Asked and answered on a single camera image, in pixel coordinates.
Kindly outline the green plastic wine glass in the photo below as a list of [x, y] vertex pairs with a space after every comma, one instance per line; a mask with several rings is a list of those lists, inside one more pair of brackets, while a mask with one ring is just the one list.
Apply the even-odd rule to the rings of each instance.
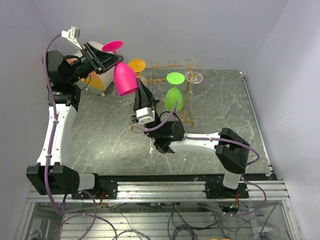
[[177, 102], [176, 111], [180, 111], [183, 107], [183, 95], [178, 85], [185, 81], [185, 76], [179, 72], [171, 72], [166, 76], [166, 80], [173, 87], [166, 94], [165, 108], [167, 111], [172, 111]]

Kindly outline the clear tall wine glass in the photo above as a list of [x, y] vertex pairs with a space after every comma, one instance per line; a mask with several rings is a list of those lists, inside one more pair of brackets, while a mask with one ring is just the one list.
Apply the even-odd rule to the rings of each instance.
[[148, 80], [143, 75], [137, 75], [137, 78], [140, 79], [144, 86], [147, 86]]

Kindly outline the pink plastic wine glass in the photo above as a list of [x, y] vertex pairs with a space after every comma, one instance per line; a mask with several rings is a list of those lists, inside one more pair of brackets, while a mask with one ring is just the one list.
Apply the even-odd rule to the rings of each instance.
[[[117, 54], [117, 50], [123, 46], [123, 41], [114, 40], [108, 42], [102, 47], [104, 52], [113, 52]], [[115, 87], [119, 96], [125, 96], [134, 93], [138, 88], [138, 82], [135, 72], [124, 62], [118, 63], [113, 72]]]

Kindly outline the clear wide wine glass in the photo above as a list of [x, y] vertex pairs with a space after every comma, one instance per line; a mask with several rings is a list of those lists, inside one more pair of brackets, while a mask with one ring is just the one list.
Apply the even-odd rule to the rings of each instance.
[[187, 67], [189, 72], [193, 71], [193, 66], [197, 63], [193, 56], [184, 56], [180, 59], [180, 62], [183, 66]]

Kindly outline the yellow plastic wine glass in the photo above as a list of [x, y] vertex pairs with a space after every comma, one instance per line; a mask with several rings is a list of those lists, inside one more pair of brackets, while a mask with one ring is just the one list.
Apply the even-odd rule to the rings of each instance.
[[132, 59], [128, 66], [136, 73], [138, 77], [142, 77], [142, 71], [146, 68], [146, 63], [140, 58]]

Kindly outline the clear small wine glass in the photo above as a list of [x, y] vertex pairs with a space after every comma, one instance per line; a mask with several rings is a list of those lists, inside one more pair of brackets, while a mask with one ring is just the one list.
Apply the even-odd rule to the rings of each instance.
[[195, 72], [195, 71], [190, 71], [186, 74], [185, 76], [186, 80], [188, 81], [188, 90], [185, 95], [185, 107], [186, 109], [191, 112], [193, 105], [194, 105], [194, 95], [193, 95], [193, 88], [195, 85], [200, 84], [203, 81], [203, 76], [202, 74]]

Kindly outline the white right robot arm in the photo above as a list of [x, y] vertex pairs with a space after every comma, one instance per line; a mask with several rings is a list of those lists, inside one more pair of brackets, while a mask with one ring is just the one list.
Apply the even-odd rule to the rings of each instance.
[[156, 150], [162, 154], [194, 152], [216, 155], [225, 169], [220, 192], [226, 198], [233, 197], [246, 172], [249, 143], [229, 128], [207, 134], [185, 132], [176, 113], [181, 97], [174, 99], [171, 111], [162, 120], [157, 112], [159, 100], [154, 98], [140, 78], [136, 81], [138, 87], [135, 90], [131, 116], [134, 126], [151, 138]]

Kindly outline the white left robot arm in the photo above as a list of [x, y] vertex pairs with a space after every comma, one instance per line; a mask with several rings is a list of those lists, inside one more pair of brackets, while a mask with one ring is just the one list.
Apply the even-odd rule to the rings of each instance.
[[26, 169], [27, 178], [40, 195], [76, 194], [84, 190], [89, 198], [96, 199], [102, 193], [96, 173], [80, 174], [67, 166], [69, 137], [81, 97], [76, 83], [91, 72], [106, 73], [124, 58], [88, 42], [80, 51], [81, 56], [70, 56], [51, 50], [43, 60], [49, 79], [48, 128], [37, 163]]

